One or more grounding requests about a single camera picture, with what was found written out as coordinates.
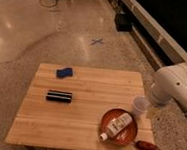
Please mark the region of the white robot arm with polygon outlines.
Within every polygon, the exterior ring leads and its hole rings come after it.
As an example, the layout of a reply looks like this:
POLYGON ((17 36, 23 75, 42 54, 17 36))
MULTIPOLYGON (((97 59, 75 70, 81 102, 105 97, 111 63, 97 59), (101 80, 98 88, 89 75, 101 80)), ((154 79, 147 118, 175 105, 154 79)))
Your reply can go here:
POLYGON ((176 99, 187 108, 187 62, 159 68, 147 96, 154 106, 163 107, 176 99))

